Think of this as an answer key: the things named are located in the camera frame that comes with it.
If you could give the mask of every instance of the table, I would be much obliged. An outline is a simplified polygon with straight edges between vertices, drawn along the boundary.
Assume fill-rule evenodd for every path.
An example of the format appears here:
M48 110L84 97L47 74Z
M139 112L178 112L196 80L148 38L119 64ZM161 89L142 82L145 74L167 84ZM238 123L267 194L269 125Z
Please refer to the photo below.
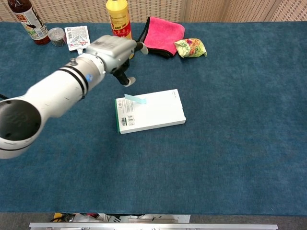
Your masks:
M91 41L111 33L84 24ZM307 23L183 25L208 56L137 54L129 88L107 75L28 152L0 161L0 211L307 215ZM18 23L0 28L6 96L77 55L35 45ZM186 124L117 133L115 98L170 89Z

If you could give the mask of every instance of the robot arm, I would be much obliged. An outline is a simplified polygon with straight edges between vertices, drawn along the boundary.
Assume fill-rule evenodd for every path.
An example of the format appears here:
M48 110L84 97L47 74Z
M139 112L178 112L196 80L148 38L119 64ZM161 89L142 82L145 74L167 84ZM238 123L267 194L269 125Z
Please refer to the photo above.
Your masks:
M127 78L129 56L141 50L143 43L105 35L87 47L86 52L33 85L25 95L0 102L0 159L21 155L41 133L50 117L61 117L76 102L112 73L128 87L135 78Z

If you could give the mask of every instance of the cable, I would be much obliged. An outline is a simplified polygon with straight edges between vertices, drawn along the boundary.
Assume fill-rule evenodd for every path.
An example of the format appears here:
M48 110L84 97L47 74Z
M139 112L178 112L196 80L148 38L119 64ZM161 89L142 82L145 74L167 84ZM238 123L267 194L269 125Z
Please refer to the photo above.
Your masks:
M8 99L8 97L4 96L4 95L1 94L1 93L0 93L0 98L2 98L2 99L4 99L4 100Z

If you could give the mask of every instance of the pink towel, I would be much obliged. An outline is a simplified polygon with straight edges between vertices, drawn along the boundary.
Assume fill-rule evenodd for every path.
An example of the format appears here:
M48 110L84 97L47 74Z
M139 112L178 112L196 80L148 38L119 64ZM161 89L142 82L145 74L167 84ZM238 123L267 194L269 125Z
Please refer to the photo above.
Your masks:
M185 28L160 18L148 17L138 41L143 42L149 53L173 57L177 50L174 42L183 39Z

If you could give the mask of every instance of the white packet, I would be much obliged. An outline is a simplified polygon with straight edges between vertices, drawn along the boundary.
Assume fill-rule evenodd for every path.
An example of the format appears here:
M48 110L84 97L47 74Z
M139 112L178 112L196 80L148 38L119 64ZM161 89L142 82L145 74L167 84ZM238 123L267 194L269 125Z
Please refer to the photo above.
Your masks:
M83 53L83 49L87 48L90 42L87 26L65 27L67 45L70 51L77 50L78 54Z

